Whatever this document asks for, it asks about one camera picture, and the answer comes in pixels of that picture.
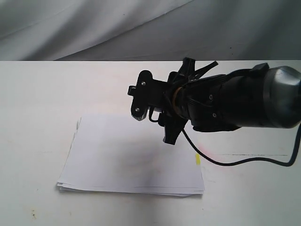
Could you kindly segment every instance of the gray fabric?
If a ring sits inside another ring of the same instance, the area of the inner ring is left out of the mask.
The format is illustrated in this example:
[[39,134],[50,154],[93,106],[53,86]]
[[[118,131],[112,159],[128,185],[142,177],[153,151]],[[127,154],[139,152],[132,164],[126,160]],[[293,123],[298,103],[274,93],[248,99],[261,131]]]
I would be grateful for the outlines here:
[[0,0],[0,60],[55,60],[191,0]]
[[61,60],[301,59],[300,0],[196,0]]

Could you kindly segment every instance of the table surface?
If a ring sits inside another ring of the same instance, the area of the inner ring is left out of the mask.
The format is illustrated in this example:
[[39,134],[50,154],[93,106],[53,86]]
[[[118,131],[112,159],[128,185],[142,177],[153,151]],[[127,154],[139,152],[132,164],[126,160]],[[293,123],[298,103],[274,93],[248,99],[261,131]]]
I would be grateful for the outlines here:
[[[263,61],[221,61],[208,75]],[[209,62],[197,62],[200,68]],[[268,61],[301,71],[301,61]],[[0,62],[0,225],[300,225],[301,157],[220,167],[201,160],[202,196],[60,193],[55,187],[86,113],[129,114],[129,85],[141,70],[166,80],[181,62]],[[219,161],[290,158],[296,128],[199,133]],[[193,152],[189,144],[187,151]]]

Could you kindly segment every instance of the white paper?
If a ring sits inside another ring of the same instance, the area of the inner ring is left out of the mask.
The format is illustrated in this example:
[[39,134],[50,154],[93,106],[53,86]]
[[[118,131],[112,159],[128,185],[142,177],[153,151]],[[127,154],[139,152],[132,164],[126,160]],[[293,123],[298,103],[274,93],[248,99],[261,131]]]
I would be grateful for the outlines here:
[[176,145],[163,143],[163,137],[163,127],[130,115],[83,116],[58,186],[83,191],[202,194],[201,169],[185,137],[181,134]]

